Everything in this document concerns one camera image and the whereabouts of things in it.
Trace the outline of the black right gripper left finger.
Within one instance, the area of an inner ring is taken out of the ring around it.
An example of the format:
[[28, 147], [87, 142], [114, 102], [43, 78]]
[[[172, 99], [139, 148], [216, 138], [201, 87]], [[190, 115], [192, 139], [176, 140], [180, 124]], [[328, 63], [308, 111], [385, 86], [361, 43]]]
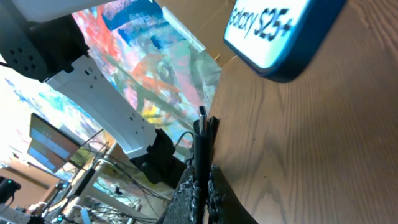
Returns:
[[157, 224], [202, 223], [200, 194], [201, 188], [195, 179], [195, 171], [192, 166], [188, 166]]

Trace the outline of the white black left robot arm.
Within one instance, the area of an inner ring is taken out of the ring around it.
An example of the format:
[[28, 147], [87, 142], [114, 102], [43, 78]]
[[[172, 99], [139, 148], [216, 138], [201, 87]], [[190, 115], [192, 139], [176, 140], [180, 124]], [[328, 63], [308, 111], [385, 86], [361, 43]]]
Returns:
[[21, 75], [47, 83], [84, 109], [156, 184], [176, 187], [186, 165], [166, 133], [143, 118], [90, 57], [73, 13], [107, 0], [1, 1], [1, 55]]

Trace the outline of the blue screen Galaxy smartphone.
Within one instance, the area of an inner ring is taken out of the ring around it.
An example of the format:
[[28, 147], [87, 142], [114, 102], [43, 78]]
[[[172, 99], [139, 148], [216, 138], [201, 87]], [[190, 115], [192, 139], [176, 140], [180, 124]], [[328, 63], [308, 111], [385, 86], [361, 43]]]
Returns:
[[260, 77], [295, 80], [309, 65], [345, 0], [237, 0], [224, 43]]

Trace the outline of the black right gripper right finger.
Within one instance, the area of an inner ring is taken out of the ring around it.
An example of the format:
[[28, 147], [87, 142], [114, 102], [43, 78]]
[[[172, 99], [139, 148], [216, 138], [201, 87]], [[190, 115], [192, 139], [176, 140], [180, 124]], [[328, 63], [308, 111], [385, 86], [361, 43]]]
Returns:
[[257, 224], [243, 207], [221, 168], [211, 166], [206, 199], [211, 224]]

